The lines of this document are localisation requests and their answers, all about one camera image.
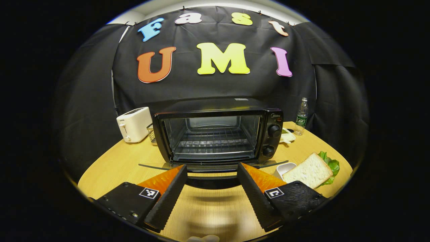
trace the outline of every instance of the letter m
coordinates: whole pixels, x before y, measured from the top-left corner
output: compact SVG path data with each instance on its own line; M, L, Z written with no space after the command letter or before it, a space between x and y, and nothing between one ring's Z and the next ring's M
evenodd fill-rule
M212 67L212 62L221 73L224 73L228 63L231 61L231 66L228 69L234 74L248 74L249 68L245 63L245 55L243 50L245 45L240 43L231 43L223 53L214 43L200 43L197 45L202 51L202 67L197 70L200 75L214 74L215 68Z

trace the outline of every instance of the white toaster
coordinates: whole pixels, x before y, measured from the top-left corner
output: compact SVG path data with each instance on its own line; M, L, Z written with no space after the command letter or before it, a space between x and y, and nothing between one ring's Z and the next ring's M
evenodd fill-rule
M148 107L131 110L117 117L124 141L127 143L138 143L148 135L148 127L152 123Z

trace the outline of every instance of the lettuce leaf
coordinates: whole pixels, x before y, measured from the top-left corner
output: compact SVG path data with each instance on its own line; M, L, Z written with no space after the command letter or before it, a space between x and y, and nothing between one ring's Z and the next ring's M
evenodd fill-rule
M326 180L325 182L323 182L321 185L319 185L318 187L320 187L320 186L323 186L323 185L330 185L330 184L332 184L333 183L333 181L335 180L335 176L339 173L339 170L340 170L340 164L339 164L339 161L337 161L337 160L332 160L332 159L330 159L329 157L327 157L327 152L320 152L319 154L318 154L318 156L319 157L321 157L322 159L323 159L323 161L330 167L330 169L332 170L332 172L333 172L333 175L328 179L328 180Z

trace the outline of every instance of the bread slice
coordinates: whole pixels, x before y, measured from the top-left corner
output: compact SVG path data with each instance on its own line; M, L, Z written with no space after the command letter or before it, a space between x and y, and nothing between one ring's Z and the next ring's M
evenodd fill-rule
M286 183L301 181L315 189L333 175L330 167L315 152L306 160L282 175Z

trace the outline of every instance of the water bottle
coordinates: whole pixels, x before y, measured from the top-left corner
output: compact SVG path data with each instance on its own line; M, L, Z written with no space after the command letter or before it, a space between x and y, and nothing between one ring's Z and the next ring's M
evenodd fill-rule
M307 98L301 99L301 104L298 108L296 125L294 127L294 134L302 135L304 132L304 127L307 121Z

